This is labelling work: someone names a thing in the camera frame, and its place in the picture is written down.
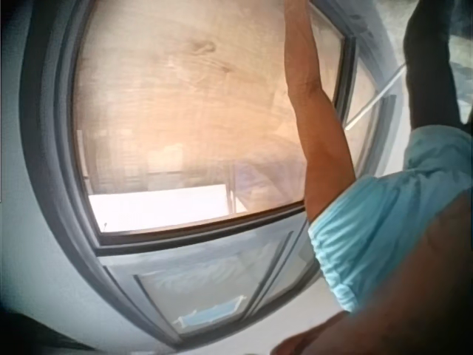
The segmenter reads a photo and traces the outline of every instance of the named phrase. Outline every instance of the person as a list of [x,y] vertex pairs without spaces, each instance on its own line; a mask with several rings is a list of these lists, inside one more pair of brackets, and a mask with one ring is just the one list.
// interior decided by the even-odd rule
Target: person
[[473,354],[472,191],[430,224],[354,313],[285,340],[271,355]]
[[455,1],[420,0],[404,39],[412,132],[404,170],[357,180],[343,127],[321,85],[308,0],[285,0],[285,73],[307,160],[304,204],[321,270],[346,312],[360,308],[426,227],[472,187],[471,124],[449,66]]

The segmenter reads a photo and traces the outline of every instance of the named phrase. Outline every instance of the black pants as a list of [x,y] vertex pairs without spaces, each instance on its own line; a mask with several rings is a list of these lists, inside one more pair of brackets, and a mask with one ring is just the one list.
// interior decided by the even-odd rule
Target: black pants
[[460,120],[449,63],[454,5],[453,0],[420,0],[407,25],[404,54],[412,129],[439,124],[472,133],[471,121],[464,125]]

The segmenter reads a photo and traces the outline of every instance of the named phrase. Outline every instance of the window pane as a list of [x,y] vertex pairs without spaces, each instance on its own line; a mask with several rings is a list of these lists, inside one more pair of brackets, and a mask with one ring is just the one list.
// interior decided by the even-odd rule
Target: window pane
[[[302,199],[282,4],[95,2],[74,120],[101,231],[207,223]],[[313,15],[322,81],[333,93],[341,36]]]
[[[370,72],[365,67],[364,63],[358,60],[348,122],[375,97],[376,93],[376,85]],[[353,164],[358,171],[363,165],[364,158],[370,148],[377,118],[378,107],[375,105],[354,127],[350,130],[345,130]]]
[[353,87],[353,96],[348,113],[348,120],[353,118],[363,107],[376,95],[375,81],[364,63],[358,60],[356,67],[355,86]]
[[269,270],[279,243],[141,275],[152,302],[180,334],[241,315]]
[[338,67],[343,45],[342,34],[314,6],[312,8],[312,30],[319,51],[322,87],[329,98],[334,98],[338,79]]
[[309,267],[314,264],[316,257],[313,253],[313,247],[310,243],[309,237],[301,248],[300,252],[295,256],[291,257],[287,264],[282,269],[282,277],[276,284],[275,288],[269,293],[268,300],[265,302],[269,303],[278,296],[282,295],[290,288],[292,288],[300,279],[304,276]]
[[379,105],[376,104],[350,130],[345,130],[353,164],[359,167],[363,164],[370,150],[379,116]]

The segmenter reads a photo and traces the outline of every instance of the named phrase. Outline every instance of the light blue shirt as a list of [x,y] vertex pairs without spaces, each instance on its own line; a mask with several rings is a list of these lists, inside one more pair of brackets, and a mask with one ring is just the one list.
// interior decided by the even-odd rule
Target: light blue shirt
[[434,216],[472,186],[471,135],[447,126],[412,132],[404,170],[366,176],[310,226],[324,276],[354,311],[414,249]]

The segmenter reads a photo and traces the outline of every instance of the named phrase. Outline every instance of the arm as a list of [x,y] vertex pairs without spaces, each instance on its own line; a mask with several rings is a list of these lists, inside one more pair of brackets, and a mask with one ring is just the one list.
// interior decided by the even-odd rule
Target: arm
[[310,222],[355,182],[347,139],[321,87],[308,0],[285,0],[287,92],[307,160],[304,203]]

